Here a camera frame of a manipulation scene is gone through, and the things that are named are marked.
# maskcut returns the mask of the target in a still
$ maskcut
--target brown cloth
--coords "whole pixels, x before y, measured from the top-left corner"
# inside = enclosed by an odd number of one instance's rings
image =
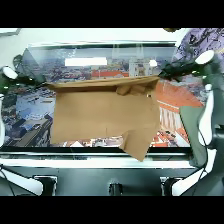
[[[157,76],[49,84],[56,91],[51,143],[122,136],[120,146],[143,161],[160,128]]]

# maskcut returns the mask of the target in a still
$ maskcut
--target white circular cap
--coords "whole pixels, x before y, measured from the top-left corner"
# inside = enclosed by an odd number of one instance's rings
[[[149,65],[150,65],[150,67],[156,67],[157,66],[156,60],[150,60]]]
[[[195,62],[199,65],[206,64],[207,62],[212,60],[214,55],[215,55],[215,52],[213,50],[205,51],[195,60]]]
[[[4,72],[4,74],[9,77],[10,79],[16,79],[18,74],[13,71],[10,67],[5,66],[3,67],[2,71]]]

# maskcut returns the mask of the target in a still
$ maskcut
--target green object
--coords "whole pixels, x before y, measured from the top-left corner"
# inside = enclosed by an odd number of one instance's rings
[[[188,134],[188,139],[194,156],[194,165],[201,167],[207,161],[206,148],[200,144],[198,140],[198,119],[201,116],[204,107],[180,107],[180,117],[183,122],[184,128]]]

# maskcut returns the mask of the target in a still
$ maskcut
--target gray floor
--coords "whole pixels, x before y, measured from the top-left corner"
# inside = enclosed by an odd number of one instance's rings
[[[11,167],[24,176],[55,175],[58,177],[56,195],[107,196],[111,181],[123,185],[123,195],[161,195],[160,177],[185,177],[193,169],[50,169]],[[28,193],[13,185],[16,195]],[[11,195],[6,182],[0,178],[0,195]]]

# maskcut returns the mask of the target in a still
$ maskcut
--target transparent plastic sheet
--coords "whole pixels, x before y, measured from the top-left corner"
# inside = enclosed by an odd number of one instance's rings
[[[222,50],[220,50],[223,46],[222,32],[218,29],[192,29],[183,39],[173,59],[178,59],[186,53],[184,50],[186,43],[190,44],[191,48],[196,49],[194,52],[198,52],[197,55],[207,49],[220,51],[219,54],[223,55]],[[75,47],[70,49],[68,47],[30,48],[24,52],[23,61],[18,70],[32,78],[44,75],[48,82],[55,83],[139,75],[148,76],[152,73],[159,74],[159,65],[163,60],[171,61],[174,47],[164,49],[137,45],[125,49],[118,47],[91,49],[77,49]],[[66,67],[65,58],[74,57],[106,57],[108,64],[106,66]],[[149,61],[152,59],[158,62],[158,66],[153,69],[149,66]],[[29,92],[27,92],[27,88],[19,86],[4,98],[2,116],[6,126],[5,145],[49,146],[55,93],[45,87]],[[161,130],[158,130],[151,146],[190,146],[187,134],[180,121],[179,107],[202,106],[204,104],[206,94],[201,85],[201,79],[189,75],[181,83],[161,80],[157,85],[156,92],[160,103]],[[59,143],[53,146],[110,147],[119,146],[121,143],[121,136],[111,136],[107,139],[74,139],[72,142]]]

